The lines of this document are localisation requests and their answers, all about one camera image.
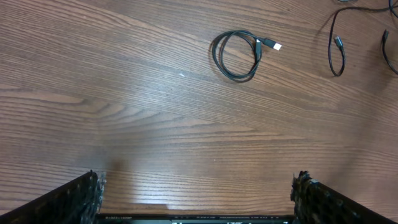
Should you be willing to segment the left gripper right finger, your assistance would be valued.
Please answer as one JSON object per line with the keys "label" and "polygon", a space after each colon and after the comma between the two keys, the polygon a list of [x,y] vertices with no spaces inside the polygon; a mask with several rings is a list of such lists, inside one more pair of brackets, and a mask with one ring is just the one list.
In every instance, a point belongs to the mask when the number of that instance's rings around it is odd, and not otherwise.
{"label": "left gripper right finger", "polygon": [[293,178],[293,223],[299,224],[396,224],[329,188],[301,171]]}

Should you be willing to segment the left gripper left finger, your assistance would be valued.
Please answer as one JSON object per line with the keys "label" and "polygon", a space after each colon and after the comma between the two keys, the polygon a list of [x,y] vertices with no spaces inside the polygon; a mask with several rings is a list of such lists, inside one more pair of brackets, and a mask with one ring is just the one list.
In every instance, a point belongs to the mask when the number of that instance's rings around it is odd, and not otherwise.
{"label": "left gripper left finger", "polygon": [[103,201],[105,173],[92,170],[1,215],[1,224],[93,224]]}

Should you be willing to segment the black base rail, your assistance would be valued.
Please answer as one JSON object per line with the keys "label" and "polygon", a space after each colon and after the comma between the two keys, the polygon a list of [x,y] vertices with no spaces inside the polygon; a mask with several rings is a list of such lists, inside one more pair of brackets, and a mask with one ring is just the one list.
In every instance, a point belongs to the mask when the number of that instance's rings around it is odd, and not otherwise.
{"label": "black base rail", "polygon": [[293,215],[97,214],[95,224],[291,224]]}

